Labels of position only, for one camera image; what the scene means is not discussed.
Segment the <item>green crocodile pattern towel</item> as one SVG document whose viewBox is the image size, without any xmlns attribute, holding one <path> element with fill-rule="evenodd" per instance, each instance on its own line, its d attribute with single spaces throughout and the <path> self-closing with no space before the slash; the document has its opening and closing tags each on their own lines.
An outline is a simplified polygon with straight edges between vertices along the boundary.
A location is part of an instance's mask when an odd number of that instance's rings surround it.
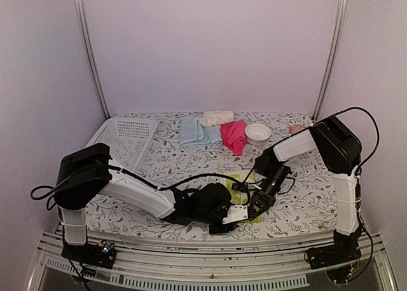
<svg viewBox="0 0 407 291">
<path fill-rule="evenodd" d="M 230 193 L 231 206 L 229 207 L 226 217 L 223 218 L 223 225 L 234 224 L 241 221 L 254 220 L 257 215 L 251 203 L 251 194 L 260 189 L 261 179 L 256 180 L 253 173 L 250 173 L 246 179 L 248 170 L 224 173 L 229 179 L 223 180 L 223 185 Z"/>
</svg>

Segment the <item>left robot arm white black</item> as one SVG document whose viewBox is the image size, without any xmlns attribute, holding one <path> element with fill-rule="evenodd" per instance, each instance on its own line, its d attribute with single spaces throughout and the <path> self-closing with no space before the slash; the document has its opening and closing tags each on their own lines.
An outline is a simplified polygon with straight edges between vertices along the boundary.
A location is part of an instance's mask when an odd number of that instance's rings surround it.
<svg viewBox="0 0 407 291">
<path fill-rule="evenodd" d="M 231 207 L 231 194 L 220 183 L 202 189 L 164 189 L 119 166 L 108 145 L 98 143 L 65 156 L 60 162 L 54 200 L 63 222 L 62 256 L 81 264 L 111 269 L 116 250 L 103 241 L 88 242 L 86 206 L 96 195 L 105 195 L 143 209 L 172 224 L 198 221 L 210 234 L 234 230 L 237 224 L 223 220 Z"/>
</svg>

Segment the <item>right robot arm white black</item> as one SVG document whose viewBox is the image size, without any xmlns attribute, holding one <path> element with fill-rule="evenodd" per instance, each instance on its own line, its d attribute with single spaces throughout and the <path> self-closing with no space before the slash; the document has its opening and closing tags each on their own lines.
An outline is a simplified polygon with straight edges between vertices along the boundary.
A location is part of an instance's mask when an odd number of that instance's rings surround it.
<svg viewBox="0 0 407 291">
<path fill-rule="evenodd" d="M 319 151 L 333 177 L 337 220 L 334 243 L 308 249 L 305 259 L 312 269 L 357 261 L 361 257 L 358 240 L 362 234 L 358 215 L 361 190 L 357 178 L 361 143 L 336 117 L 326 118 L 277 142 L 256 158 L 254 171 L 264 180 L 251 196 L 249 218 L 258 217 L 274 205 L 283 181 L 291 174 L 291 169 L 285 163 L 313 150 Z"/>
</svg>

